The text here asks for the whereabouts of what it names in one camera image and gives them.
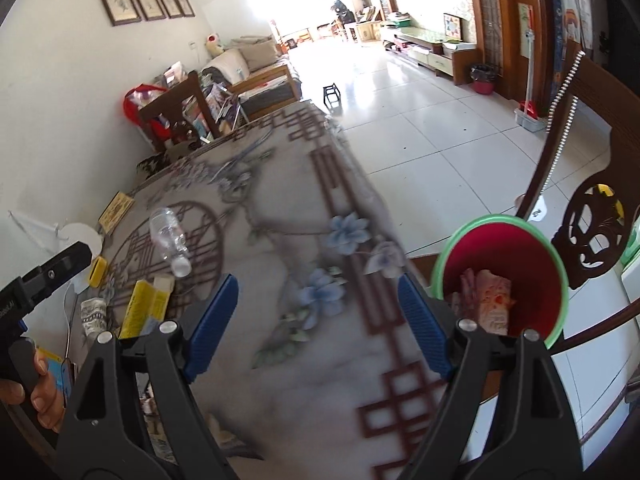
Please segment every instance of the green bucket rim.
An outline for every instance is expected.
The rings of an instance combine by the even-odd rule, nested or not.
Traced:
[[[561,301],[560,301],[560,313],[558,314],[558,319],[556,320],[556,324],[554,325],[553,330],[549,334],[549,336],[545,339],[545,345],[547,348],[551,348],[553,344],[558,340],[560,334],[562,332],[562,328],[564,327],[564,321],[566,319],[566,314],[569,310],[569,279],[566,275],[566,269],[564,268],[564,263],[562,262],[562,258],[556,251],[556,248],[552,245],[552,243],[545,238],[545,235],[540,232],[537,227],[525,222],[522,218],[517,216],[509,216],[509,215],[486,215],[480,218],[476,218],[475,220],[469,222],[466,225],[463,225],[460,229],[458,229],[455,233],[451,235],[449,241],[444,248],[444,250],[439,254],[438,259],[436,261],[435,266],[433,267],[433,271],[431,272],[431,293],[438,299],[444,300],[444,291],[442,290],[442,282],[444,278],[444,268],[449,259],[449,255],[458,242],[465,236],[469,231],[480,227],[481,225],[487,224],[495,224],[495,223],[505,223],[511,224],[521,229],[524,229],[527,233],[531,234],[535,237],[542,245],[546,248],[546,250],[551,254],[551,258],[556,264],[556,269],[558,270],[558,275],[560,276],[560,288],[561,288]]]

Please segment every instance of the blue gripper pad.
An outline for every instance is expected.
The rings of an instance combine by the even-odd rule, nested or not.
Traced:
[[[198,375],[209,368],[213,354],[238,304],[238,294],[238,280],[229,275],[193,331],[184,356],[186,364],[182,369],[188,384],[193,383]]]
[[[450,379],[454,367],[447,356],[447,336],[406,274],[398,280],[398,300],[429,368]]]

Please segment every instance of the metal screw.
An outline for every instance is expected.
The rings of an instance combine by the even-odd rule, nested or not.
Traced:
[[[460,330],[464,330],[465,332],[473,332],[478,328],[478,323],[476,323],[473,319],[461,319],[458,322],[458,326]]]
[[[107,330],[98,334],[98,343],[100,344],[104,345],[105,343],[111,341],[111,339],[113,339],[113,334],[111,332],[108,332]]]
[[[178,324],[175,321],[165,321],[160,325],[160,332],[163,334],[171,334],[176,331]]]
[[[522,335],[524,336],[524,339],[526,339],[527,341],[531,341],[532,343],[535,343],[537,340],[540,339],[540,334],[535,330],[533,330],[532,328],[527,328],[522,333]]]

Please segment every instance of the mop bucket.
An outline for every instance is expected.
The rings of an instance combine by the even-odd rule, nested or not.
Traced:
[[[440,253],[431,275],[431,293],[443,300],[459,292],[460,274],[488,269],[511,280],[510,336],[535,329],[551,348],[568,309],[568,280],[556,248],[523,219],[488,215],[460,228]]]

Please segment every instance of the finger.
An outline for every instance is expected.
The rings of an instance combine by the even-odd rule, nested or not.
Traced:
[[[36,350],[36,353],[33,355],[33,366],[35,366],[40,375],[46,375],[47,370],[49,370],[47,358],[40,350]]]
[[[60,416],[60,420],[58,421],[58,423],[53,427],[53,431],[55,431],[56,433],[60,433],[60,431],[62,431],[62,423],[65,420],[65,413],[66,413],[66,409],[62,408],[62,415]]]
[[[56,396],[49,409],[38,415],[38,420],[44,428],[51,430],[60,423],[64,412],[63,404],[62,393],[56,390]]]
[[[24,400],[24,388],[20,383],[0,379],[0,400],[7,404],[21,404]]]
[[[46,412],[56,399],[56,392],[56,380],[53,375],[47,374],[41,377],[31,394],[33,407],[40,413]]]

